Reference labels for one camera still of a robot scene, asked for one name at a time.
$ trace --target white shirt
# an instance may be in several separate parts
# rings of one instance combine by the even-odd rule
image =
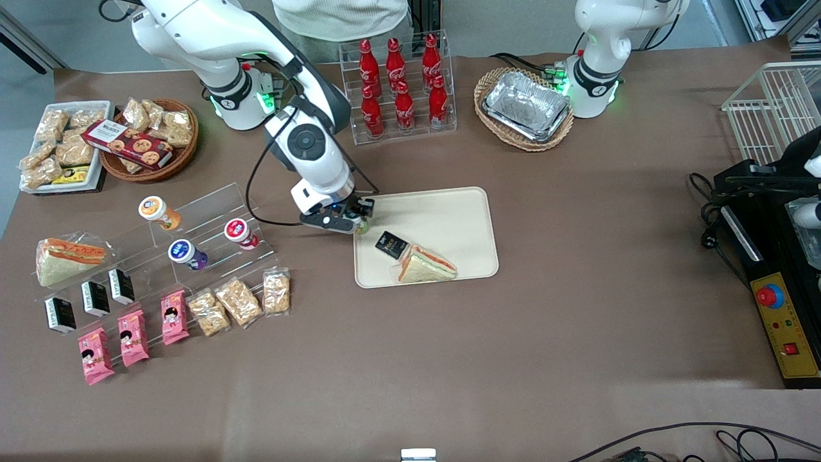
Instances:
[[[272,0],[279,21],[299,35],[346,42],[384,34],[407,17],[407,0]]]

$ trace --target sandwich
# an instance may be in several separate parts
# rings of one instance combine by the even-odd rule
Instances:
[[[105,249],[48,238],[37,246],[37,280],[43,287],[85,273],[103,263]]]
[[[434,282],[456,278],[456,267],[435,253],[413,245],[402,259],[399,282]]]

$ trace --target table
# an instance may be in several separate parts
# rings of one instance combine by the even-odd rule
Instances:
[[[819,393],[782,389],[750,295],[699,247],[701,200],[686,186],[689,172],[712,176],[739,159],[720,103],[761,64],[788,58],[781,39],[634,53],[607,112],[576,120],[542,154],[504,145],[473,113],[475,82],[501,63],[458,58],[457,131],[356,148],[349,132],[340,139],[384,192],[484,188],[493,278],[364,290],[350,236],[266,227],[291,267],[291,316],[153,349],[158,358],[93,387],[76,342],[47,330],[22,289],[37,241],[125,232],[142,223],[136,203],[150,193],[184,204],[244,184],[264,136],[228,129],[188,72],[57,72],[58,101],[190,104],[200,151],[160,184],[110,178],[99,194],[21,195],[0,243],[0,455],[354,461],[431,446],[448,462],[569,460],[688,420],[821,439]],[[293,219],[296,181],[266,160],[252,191],[260,214]],[[721,455],[703,428],[633,442]],[[782,457],[807,456],[779,446]]]

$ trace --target yogurt bottle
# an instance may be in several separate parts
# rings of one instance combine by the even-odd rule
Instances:
[[[240,244],[242,250],[254,250],[259,245],[259,238],[251,232],[248,223],[242,218],[226,223],[223,232],[229,241]]]
[[[177,239],[168,247],[168,258],[174,263],[187,265],[194,271],[202,270],[208,265],[208,255],[202,252],[188,239]]]
[[[140,212],[141,217],[158,223],[166,231],[176,229],[182,223],[180,214],[169,209],[165,201],[159,196],[146,197],[137,210]]]

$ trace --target robotic arm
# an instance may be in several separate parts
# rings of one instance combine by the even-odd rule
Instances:
[[[145,9],[132,19],[137,41],[155,56],[191,67],[226,109],[221,112],[229,126],[241,121],[243,127],[253,128],[267,117],[252,95],[259,71],[244,71],[237,56],[257,55],[301,86],[301,92],[265,123],[273,154],[302,176],[291,190],[300,220],[340,233],[364,232],[374,203],[354,194],[351,168],[333,138],[351,116],[344,94],[262,16],[243,11],[234,2],[143,0],[143,5]]]
[[[581,57],[567,59],[573,114],[593,118],[604,112],[632,51],[628,32],[670,24],[689,5],[690,0],[578,0],[576,23],[589,42]]]

